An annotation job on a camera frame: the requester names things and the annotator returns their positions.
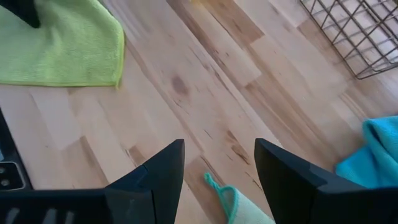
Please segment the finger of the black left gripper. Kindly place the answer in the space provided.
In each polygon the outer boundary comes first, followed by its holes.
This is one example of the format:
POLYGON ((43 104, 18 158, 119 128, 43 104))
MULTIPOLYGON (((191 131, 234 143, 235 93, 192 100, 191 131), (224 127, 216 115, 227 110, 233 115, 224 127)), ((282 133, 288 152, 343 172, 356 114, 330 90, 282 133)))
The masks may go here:
POLYGON ((34 0, 1 0, 1 6, 31 27, 40 27, 40 19, 34 0))

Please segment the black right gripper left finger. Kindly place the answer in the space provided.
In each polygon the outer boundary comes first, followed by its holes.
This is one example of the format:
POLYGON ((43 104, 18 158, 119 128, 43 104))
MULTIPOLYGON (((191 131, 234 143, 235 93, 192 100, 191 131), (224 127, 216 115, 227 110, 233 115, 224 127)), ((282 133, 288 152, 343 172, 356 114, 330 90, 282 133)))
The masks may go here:
POLYGON ((174 223, 185 165, 183 139, 176 139, 132 172, 108 185, 110 223, 174 223))

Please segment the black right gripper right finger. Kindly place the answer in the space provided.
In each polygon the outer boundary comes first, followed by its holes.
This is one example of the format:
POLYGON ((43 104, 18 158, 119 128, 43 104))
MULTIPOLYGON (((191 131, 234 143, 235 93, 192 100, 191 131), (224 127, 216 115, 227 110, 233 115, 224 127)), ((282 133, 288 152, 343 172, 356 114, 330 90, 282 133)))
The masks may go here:
POLYGON ((354 223, 366 211, 362 187, 265 139, 255 140, 254 158, 276 223, 354 223))

